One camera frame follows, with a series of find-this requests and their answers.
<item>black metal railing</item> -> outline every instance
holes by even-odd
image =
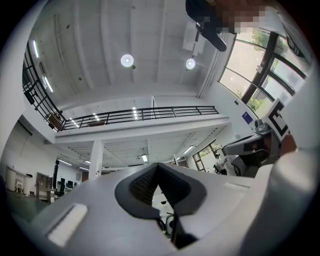
[[[214,106],[168,106],[97,113],[67,120],[62,131],[124,122],[219,114]]]
[[[41,114],[43,119],[52,129],[61,131],[66,123],[66,118],[60,113],[44,88],[32,59],[29,43],[26,45],[22,67],[22,87],[24,95],[34,109]]]

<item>floor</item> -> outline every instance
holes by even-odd
[[[47,204],[34,195],[25,196],[21,193],[7,191],[7,202],[13,214],[27,222],[31,222]]]

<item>white cylinder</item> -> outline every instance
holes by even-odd
[[[30,196],[31,183],[32,183],[32,178],[29,177],[29,176],[24,176],[24,180],[23,180],[23,193],[24,193],[26,196]]]
[[[15,187],[16,187],[16,178],[17,178],[17,173],[10,169],[7,168],[6,171],[6,188],[10,191],[15,191]]]

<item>white ceiling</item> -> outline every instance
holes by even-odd
[[[142,165],[144,161],[141,155],[147,155],[148,163],[158,163],[173,159],[173,155],[182,157],[185,150],[190,145],[195,148],[190,152],[201,150],[215,139],[215,136],[223,127],[211,127],[210,129],[200,129],[196,133],[168,132],[157,136],[144,137],[128,141],[106,143],[104,145],[102,166],[103,167],[127,167]],[[69,143],[61,146],[59,158],[79,167],[89,167],[84,163],[90,161],[93,142]]]
[[[192,56],[183,49],[188,21],[185,0],[50,1],[31,32],[39,52],[34,61],[44,64],[56,105],[78,99],[73,106],[82,107],[67,111],[67,117],[108,112],[114,103],[126,109],[122,95],[133,101],[146,88],[154,88],[150,96],[170,94],[169,89],[181,95],[191,89],[196,95],[216,49],[205,42],[196,67],[187,72]],[[128,53],[134,70],[120,63]]]

